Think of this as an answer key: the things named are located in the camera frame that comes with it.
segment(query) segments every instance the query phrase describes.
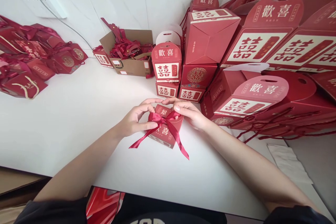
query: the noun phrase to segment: ribbon bow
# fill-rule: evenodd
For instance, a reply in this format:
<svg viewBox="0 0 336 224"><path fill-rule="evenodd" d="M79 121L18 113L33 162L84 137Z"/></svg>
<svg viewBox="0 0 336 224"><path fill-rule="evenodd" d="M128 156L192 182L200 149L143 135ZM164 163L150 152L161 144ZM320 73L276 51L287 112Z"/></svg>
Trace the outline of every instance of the ribbon bow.
<svg viewBox="0 0 336 224"><path fill-rule="evenodd" d="M164 118L162 117L160 114L157 113L153 113L151 112L148 116L148 121L153 121L157 123L157 127L154 129L150 129L146 132L146 134L140 138L138 141L136 141L134 144L132 144L129 149L132 148L138 148L138 146L141 144L141 142L148 137L150 134L152 134L154 131L156 131L158 128L161 127L162 124L166 124L168 126L168 129L170 131L170 133L173 135L173 137L175 138L175 141L177 143L177 145L179 146L182 154L189 160L189 155L187 153L187 151L185 150L185 148L183 147L181 140L180 140L180 135L179 132L177 131L177 129L174 127L174 125L171 123L172 120L175 120L176 116L181 116L179 113L172 111L169 113L169 115Z"/></svg>

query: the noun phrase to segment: white table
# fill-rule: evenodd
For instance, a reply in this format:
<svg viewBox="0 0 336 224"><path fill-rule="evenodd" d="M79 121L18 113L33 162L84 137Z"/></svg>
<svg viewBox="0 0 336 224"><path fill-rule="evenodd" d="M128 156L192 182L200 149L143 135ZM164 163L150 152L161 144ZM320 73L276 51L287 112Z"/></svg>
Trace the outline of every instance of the white table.
<svg viewBox="0 0 336 224"><path fill-rule="evenodd" d="M0 166L54 176L133 106L156 97L155 78L118 75L95 59L71 75L56 75L48 84L34 100L0 93ZM249 218L267 217L264 206L187 122L180 136L190 161L177 146L172 150L150 138L138 149L128 149L142 136L134 134L118 145L95 186ZM286 145L282 140L268 142ZM266 141L253 139L248 145L274 162ZM335 223L313 186L298 186Z"/></svg>

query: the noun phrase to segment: brown cardboard box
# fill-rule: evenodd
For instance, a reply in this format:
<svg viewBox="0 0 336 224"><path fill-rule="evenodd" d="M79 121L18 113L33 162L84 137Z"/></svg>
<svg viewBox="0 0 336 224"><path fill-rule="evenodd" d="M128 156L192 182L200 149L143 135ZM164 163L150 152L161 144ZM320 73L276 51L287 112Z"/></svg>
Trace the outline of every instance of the brown cardboard box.
<svg viewBox="0 0 336 224"><path fill-rule="evenodd" d="M138 40L141 45L152 44L153 36L151 30L125 30L126 38L129 40ZM100 39L100 43L103 46L106 54L109 56L110 51L116 43L116 38L112 32L109 32ZM144 53L136 56L136 59L140 59L144 56L149 56L151 53ZM153 71L152 58L149 57L147 61L140 61L135 59L118 59L109 57L114 69L118 74L146 76Z"/></svg>
<svg viewBox="0 0 336 224"><path fill-rule="evenodd" d="M49 181L43 176L0 167L0 209L33 200Z"/></svg>

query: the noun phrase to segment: gold emblem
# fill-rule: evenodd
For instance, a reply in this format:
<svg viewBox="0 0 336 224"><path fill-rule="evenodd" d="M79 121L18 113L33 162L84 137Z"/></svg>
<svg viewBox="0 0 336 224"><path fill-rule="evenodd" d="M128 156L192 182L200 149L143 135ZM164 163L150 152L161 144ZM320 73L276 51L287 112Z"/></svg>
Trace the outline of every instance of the gold emblem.
<svg viewBox="0 0 336 224"><path fill-rule="evenodd" d="M206 70L204 68L193 68L191 71L189 71L187 75L187 79L190 82L201 82L205 78Z"/></svg>
<svg viewBox="0 0 336 224"><path fill-rule="evenodd" d="M212 121L217 125L227 125L229 123L232 123L233 119L230 117L221 117L221 118L214 119Z"/></svg>
<svg viewBox="0 0 336 224"><path fill-rule="evenodd" d="M74 48L73 51L77 54L78 57L76 57L79 60L83 60L84 59L84 53L79 50L78 48Z"/></svg>
<svg viewBox="0 0 336 224"><path fill-rule="evenodd" d="M63 65L65 65L66 67L73 67L75 65L74 59L69 56L63 56L62 60Z"/></svg>

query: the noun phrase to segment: white label panel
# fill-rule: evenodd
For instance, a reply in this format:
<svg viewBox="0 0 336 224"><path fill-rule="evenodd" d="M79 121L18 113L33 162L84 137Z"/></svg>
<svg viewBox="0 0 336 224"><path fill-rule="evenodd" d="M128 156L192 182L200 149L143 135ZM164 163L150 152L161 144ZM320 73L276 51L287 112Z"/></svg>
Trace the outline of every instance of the white label panel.
<svg viewBox="0 0 336 224"><path fill-rule="evenodd" d="M169 97L175 97L177 90L176 88L173 87L166 87L166 86L159 86L157 87L157 93L158 95L163 95L163 96L169 96Z"/></svg>
<svg viewBox="0 0 336 224"><path fill-rule="evenodd" d="M336 47L333 47L322 55L318 56L316 59L310 62L310 64L329 65L336 67Z"/></svg>
<svg viewBox="0 0 336 224"><path fill-rule="evenodd" d="M335 42L332 36L295 35L267 63L302 66Z"/></svg>
<svg viewBox="0 0 336 224"><path fill-rule="evenodd" d="M202 95L202 92L199 91L194 91L194 90L189 90L189 89L182 89L181 90L181 99L188 99L188 100L193 100L197 101L200 99Z"/></svg>
<svg viewBox="0 0 336 224"><path fill-rule="evenodd" d="M95 54L96 58L98 59L98 61L103 64L103 65L111 65L111 63L109 61L106 61L104 58L104 55L101 54Z"/></svg>
<svg viewBox="0 0 336 224"><path fill-rule="evenodd" d="M268 105L271 105L271 103L261 102L261 101L251 101L251 100L242 100L242 99L236 99L232 98L229 102L227 102L220 111L224 113L236 113L236 114L244 114L249 115L253 114L259 110L264 109ZM252 108L253 106L257 106L258 108L254 110L252 113L245 113L248 109Z"/></svg>
<svg viewBox="0 0 336 224"><path fill-rule="evenodd" d="M261 62L286 35L287 33L243 33L227 61Z"/></svg>
<svg viewBox="0 0 336 224"><path fill-rule="evenodd" d="M200 19L209 19L209 18L226 18L232 17L232 15L227 12L225 9L220 10L206 10L201 12L192 12L193 20L200 20Z"/></svg>
<svg viewBox="0 0 336 224"><path fill-rule="evenodd" d="M156 77L158 79L179 78L179 64L178 63L163 63L155 64Z"/></svg>

